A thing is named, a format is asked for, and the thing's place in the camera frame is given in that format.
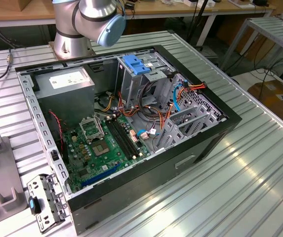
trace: motherboard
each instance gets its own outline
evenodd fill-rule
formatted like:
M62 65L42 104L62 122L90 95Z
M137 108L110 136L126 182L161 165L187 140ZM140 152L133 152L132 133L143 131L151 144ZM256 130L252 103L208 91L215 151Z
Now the motherboard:
M150 155L124 116L86 121L64 133L73 193Z

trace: power supply label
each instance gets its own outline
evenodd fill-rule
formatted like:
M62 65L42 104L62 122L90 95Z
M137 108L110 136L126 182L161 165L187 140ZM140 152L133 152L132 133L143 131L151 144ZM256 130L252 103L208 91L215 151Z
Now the power supply label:
M69 85L74 85L82 82L89 82L89 78L85 78L81 74L81 72L73 72L51 77L49 81L54 89L59 89Z

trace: green circuit board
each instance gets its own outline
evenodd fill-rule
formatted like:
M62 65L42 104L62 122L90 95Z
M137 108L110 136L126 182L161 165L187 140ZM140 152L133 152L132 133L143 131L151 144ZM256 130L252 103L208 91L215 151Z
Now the green circuit board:
M134 130L124 116L119 116L117 122L129 130ZM133 142L135 148L142 155L136 159L128 159L113 134L108 129L106 122L100 122L104 132L104 139L96 139L88 143L80 126L64 133L68 148L69 164L65 164L69 172L69 185L73 193L83 188L83 182L104 175L107 171L114 173L133 165L150 153L142 141L139 146ZM94 134L97 129L95 126L86 126L86 134Z

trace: wooden workbench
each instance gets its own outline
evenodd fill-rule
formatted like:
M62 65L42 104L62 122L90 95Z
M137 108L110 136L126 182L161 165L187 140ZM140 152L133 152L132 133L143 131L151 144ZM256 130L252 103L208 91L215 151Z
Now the wooden workbench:
M134 13L131 10L127 10L126 14L128 15L128 19L185 17L192 16L194 9L194 7L189 7L183 3L166 5L160 0L156 0L155 2L140 1L136 3ZM275 7L272 5L269 7L239 8L227 0L222 0L220 3L216 3L215 7L205 9L203 15L209 16L209 18L198 41L198 45L203 44L217 15L264 13L265 16L269 16L274 9ZM0 8L0 27L48 24L55 24L51 0L32 0L21 12Z

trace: metal slotted table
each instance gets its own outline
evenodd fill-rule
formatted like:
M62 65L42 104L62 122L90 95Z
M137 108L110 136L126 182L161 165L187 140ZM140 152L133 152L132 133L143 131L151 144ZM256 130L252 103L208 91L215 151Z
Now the metal slotted table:
M272 57L270 66L274 63L274 61L276 61L278 55L283 50L283 20L278 17L250 18L245 20L239 32L237 33L234 41L226 52L224 61L221 65L221 69L224 69L227 65L228 60L230 59L232 53L234 52L235 48L237 47L239 41L243 37L248 27L251 27L255 30L255 32L253 33L253 37L251 37L253 40L259 33L280 46L277 52ZM248 41L248 43L245 45L245 49L243 49L241 54L244 54L247 48L250 47L250 45L252 44L253 40Z
M122 37L97 53L162 44L243 120L195 167L81 236L283 236L283 122L178 35ZM7 51L0 51L0 74ZM56 60L49 46L13 51L14 67ZM0 134L9 136L21 181L50 173L14 69L0 80ZM26 209L0 222L0 236L41 236ZM71 218L45 236L70 237Z

